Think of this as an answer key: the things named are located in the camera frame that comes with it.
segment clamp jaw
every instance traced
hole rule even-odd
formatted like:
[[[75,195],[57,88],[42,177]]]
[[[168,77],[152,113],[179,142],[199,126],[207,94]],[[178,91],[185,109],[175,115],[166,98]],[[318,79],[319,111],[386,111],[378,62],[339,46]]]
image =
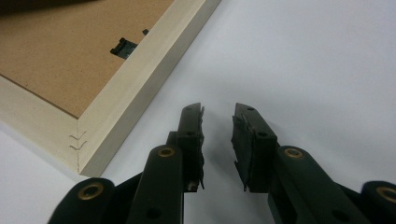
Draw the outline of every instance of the clamp jaw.
[[[371,181],[361,193],[347,189],[298,147],[280,147],[257,110],[236,104],[236,169],[244,189],[268,193],[276,223],[396,223],[396,185]]]
[[[204,178],[201,104],[186,106],[166,145],[148,155],[143,173],[118,186],[104,178],[76,184],[55,209],[50,224],[183,223],[183,193]]]

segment white surface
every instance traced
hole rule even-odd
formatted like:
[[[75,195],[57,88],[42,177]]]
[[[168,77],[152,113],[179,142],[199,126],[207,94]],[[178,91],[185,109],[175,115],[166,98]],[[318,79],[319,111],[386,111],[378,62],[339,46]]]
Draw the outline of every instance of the white surface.
[[[205,106],[205,190],[185,195],[185,223],[273,223],[266,195],[243,192],[231,144],[235,103],[251,105],[281,145],[304,148],[354,190],[396,183],[396,3],[223,0],[109,164],[116,185],[141,172]],[[0,223],[45,223],[84,177],[0,123]]]

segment wooden frame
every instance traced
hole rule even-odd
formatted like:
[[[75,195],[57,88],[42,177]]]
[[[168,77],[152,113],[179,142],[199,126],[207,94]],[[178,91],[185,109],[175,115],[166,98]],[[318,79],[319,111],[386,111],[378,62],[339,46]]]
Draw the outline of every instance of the wooden frame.
[[[175,0],[79,119],[0,77],[1,120],[72,170],[99,176],[218,4]]]

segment metal grommet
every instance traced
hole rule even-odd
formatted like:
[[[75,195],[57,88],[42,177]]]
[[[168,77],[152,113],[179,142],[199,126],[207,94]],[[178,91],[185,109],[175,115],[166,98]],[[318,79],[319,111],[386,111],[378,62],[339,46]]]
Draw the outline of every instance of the metal grommet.
[[[104,190],[103,184],[100,182],[93,182],[78,192],[78,197],[81,200],[87,201],[99,196]]]
[[[396,203],[396,189],[389,187],[378,187],[376,188],[376,192],[391,203]]]
[[[285,149],[285,154],[288,157],[292,157],[292,158],[301,158],[304,155],[302,151],[300,151],[299,149],[296,149],[296,148]]]
[[[158,151],[160,157],[171,157],[175,154],[175,151],[171,147],[161,148]]]

